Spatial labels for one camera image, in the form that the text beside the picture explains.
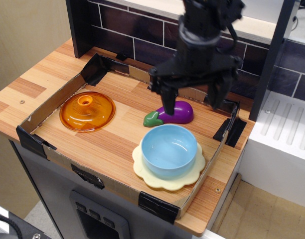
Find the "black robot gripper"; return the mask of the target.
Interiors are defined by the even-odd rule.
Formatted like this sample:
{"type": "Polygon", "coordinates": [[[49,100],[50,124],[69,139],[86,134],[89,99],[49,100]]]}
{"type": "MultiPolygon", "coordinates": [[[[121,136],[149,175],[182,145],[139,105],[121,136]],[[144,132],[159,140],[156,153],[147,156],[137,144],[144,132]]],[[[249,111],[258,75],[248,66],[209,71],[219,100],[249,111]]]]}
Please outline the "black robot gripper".
{"type": "Polygon", "coordinates": [[[160,94],[165,113],[173,115],[180,88],[208,85],[208,101],[215,110],[237,80],[241,64],[239,56],[207,41],[180,38],[174,55],[149,70],[150,90],[160,94]]]}

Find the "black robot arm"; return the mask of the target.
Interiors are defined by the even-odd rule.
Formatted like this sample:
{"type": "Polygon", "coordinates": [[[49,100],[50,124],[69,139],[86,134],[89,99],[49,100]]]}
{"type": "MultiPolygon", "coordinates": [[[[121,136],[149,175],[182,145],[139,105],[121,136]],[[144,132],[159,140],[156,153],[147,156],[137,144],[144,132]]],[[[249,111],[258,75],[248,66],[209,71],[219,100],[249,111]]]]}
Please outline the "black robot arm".
{"type": "Polygon", "coordinates": [[[213,109],[222,105],[242,63],[231,54],[237,44],[232,23],[244,6],[241,0],[184,1],[176,52],[149,70],[149,89],[161,96],[168,115],[174,114],[180,88],[207,85],[208,103],[213,109]]]}

